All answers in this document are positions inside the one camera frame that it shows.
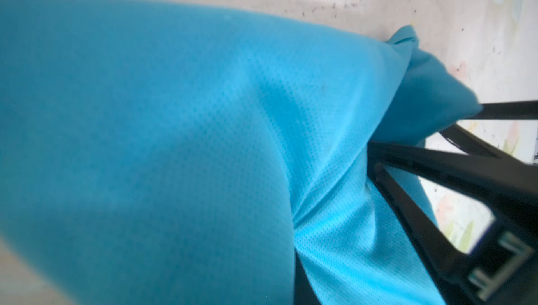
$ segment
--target blue fabric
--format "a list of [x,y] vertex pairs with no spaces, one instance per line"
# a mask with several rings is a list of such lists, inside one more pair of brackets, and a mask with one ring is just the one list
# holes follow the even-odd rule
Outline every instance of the blue fabric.
[[138,0],[0,18],[0,232],[78,302],[291,304],[295,246],[323,304],[442,303],[365,173],[376,129],[480,109],[411,27]]

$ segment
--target blue non-woven bag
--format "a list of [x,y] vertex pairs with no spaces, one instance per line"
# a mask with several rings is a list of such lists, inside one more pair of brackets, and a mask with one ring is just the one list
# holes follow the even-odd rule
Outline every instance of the blue non-woven bag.
[[82,304],[291,304],[294,248],[323,304],[442,304],[366,145],[480,108],[411,27],[0,0],[0,234]]

